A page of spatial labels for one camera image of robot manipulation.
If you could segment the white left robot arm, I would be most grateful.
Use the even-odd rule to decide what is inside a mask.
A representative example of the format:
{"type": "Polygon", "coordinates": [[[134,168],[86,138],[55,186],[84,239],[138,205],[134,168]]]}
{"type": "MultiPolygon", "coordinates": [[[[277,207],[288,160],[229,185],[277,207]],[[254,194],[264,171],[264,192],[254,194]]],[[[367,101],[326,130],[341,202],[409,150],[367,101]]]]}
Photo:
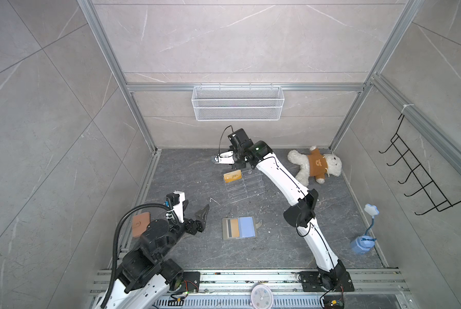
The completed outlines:
{"type": "Polygon", "coordinates": [[[178,215],[188,202],[177,205],[145,203],[128,211],[118,223],[113,242],[113,262],[109,286],[99,295],[96,308],[147,308],[168,291],[177,291],[183,282],[183,269],[166,256],[184,234],[202,233],[206,228],[209,205],[196,212],[196,219],[178,215]],[[117,264],[118,239],[124,223],[142,209],[159,208],[169,219],[154,220],[147,225],[121,264],[117,264]]]}

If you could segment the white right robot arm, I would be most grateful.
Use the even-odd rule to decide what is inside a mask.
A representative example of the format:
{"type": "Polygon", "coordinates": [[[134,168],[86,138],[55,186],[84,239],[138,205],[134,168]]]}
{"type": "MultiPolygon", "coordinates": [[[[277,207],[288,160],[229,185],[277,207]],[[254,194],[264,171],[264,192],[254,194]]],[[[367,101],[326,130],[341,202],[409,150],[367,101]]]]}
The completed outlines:
{"type": "Polygon", "coordinates": [[[242,169],[248,164],[275,184],[290,204],[283,213],[284,219],[305,239],[314,255],[319,284],[326,291],[337,288],[346,277],[347,270],[329,246],[317,222],[314,210],[318,192],[309,190],[296,180],[264,141],[253,142],[244,129],[232,131],[228,139],[231,143],[229,150],[219,152],[214,157],[214,163],[229,164],[233,169],[242,169]]]}

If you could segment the clear acrylic organizer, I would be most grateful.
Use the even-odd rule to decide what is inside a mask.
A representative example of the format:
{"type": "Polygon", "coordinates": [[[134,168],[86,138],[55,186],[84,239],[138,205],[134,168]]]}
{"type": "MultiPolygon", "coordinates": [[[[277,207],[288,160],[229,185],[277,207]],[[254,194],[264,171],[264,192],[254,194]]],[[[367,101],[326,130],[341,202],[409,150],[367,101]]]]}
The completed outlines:
{"type": "Polygon", "coordinates": [[[263,174],[257,169],[241,170],[243,177],[240,180],[225,183],[230,203],[243,201],[265,192],[263,174]]]}

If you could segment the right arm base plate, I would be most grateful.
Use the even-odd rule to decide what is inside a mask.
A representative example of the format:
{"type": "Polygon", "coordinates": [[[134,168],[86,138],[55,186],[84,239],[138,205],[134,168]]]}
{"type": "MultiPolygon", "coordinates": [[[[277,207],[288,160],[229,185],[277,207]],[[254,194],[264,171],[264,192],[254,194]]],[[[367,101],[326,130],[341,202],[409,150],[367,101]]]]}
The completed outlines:
{"type": "MultiPolygon", "coordinates": [[[[304,292],[327,292],[328,287],[323,285],[322,279],[320,278],[320,272],[314,271],[301,271],[298,276],[299,282],[304,292]]],[[[332,292],[354,292],[355,287],[353,281],[348,272],[341,276],[335,285],[332,292]]]]}

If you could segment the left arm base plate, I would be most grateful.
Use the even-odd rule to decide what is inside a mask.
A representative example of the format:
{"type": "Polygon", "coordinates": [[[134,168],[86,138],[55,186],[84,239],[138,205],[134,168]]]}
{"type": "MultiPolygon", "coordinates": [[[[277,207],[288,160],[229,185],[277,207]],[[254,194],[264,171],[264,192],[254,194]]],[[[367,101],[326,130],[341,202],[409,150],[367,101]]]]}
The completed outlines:
{"type": "Polygon", "coordinates": [[[176,294],[184,292],[199,292],[199,284],[201,279],[201,272],[188,271],[183,272],[181,279],[176,282],[176,294]]]}

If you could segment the orange credit card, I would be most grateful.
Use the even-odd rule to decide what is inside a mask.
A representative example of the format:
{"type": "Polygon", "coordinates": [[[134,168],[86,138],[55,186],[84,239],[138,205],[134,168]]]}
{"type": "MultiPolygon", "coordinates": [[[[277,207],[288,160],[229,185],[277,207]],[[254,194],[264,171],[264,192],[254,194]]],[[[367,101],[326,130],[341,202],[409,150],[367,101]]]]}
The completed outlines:
{"type": "Polygon", "coordinates": [[[229,184],[231,182],[240,180],[240,179],[242,179],[242,177],[243,177],[243,174],[242,174],[242,171],[240,169],[225,173],[223,175],[223,179],[224,179],[224,182],[226,184],[229,184]]]}
{"type": "Polygon", "coordinates": [[[230,229],[229,236],[231,238],[239,238],[240,237],[239,220],[237,218],[229,220],[229,229],[230,229]]]}

